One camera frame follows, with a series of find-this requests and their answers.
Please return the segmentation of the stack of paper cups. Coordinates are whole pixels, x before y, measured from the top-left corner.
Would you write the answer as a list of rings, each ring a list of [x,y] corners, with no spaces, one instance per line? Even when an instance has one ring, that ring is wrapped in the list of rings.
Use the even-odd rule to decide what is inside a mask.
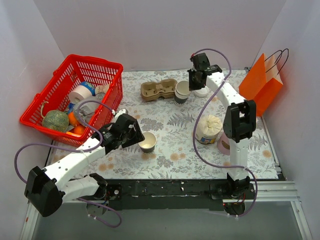
[[[189,89],[189,82],[187,80],[180,81],[176,84],[174,89],[174,103],[178,106],[182,106],[191,95]]]

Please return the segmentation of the red plastic basket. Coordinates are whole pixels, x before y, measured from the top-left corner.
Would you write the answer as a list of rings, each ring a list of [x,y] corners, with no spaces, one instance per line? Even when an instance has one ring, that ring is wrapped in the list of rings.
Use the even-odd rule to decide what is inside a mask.
[[[53,110],[64,112],[69,104],[77,104],[94,95],[95,88],[107,85],[107,92],[89,121],[89,125],[99,129],[113,119],[111,110],[117,110],[123,98],[122,72],[120,63],[92,56],[70,54],[53,72],[51,80],[42,92],[36,94],[33,101],[20,117],[20,123],[32,127],[51,139],[78,147],[92,134],[86,128],[82,135],[56,131],[42,125],[44,116]]]

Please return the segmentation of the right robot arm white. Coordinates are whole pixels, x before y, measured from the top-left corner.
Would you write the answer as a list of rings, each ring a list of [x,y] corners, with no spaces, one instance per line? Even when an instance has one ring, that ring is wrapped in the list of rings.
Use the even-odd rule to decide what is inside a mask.
[[[226,169],[224,183],[209,188],[209,193],[218,196],[229,196],[237,199],[250,188],[250,181],[255,179],[248,169],[248,147],[250,138],[256,130],[256,103],[241,96],[228,82],[218,65],[210,64],[203,49],[190,57],[192,68],[189,69],[189,90],[200,90],[208,87],[213,96],[219,98],[226,113],[223,120],[223,132],[229,140],[230,165],[220,166]]]

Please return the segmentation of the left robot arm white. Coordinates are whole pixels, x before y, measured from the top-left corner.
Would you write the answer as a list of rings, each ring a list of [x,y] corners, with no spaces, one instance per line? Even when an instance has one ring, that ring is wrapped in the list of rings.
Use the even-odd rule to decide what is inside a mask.
[[[24,195],[43,217],[52,215],[63,203],[80,197],[101,200],[107,194],[108,185],[102,176],[97,173],[79,179],[74,176],[111,151],[144,140],[138,120],[119,112],[114,122],[101,127],[66,157],[43,169],[34,167],[28,174]]]

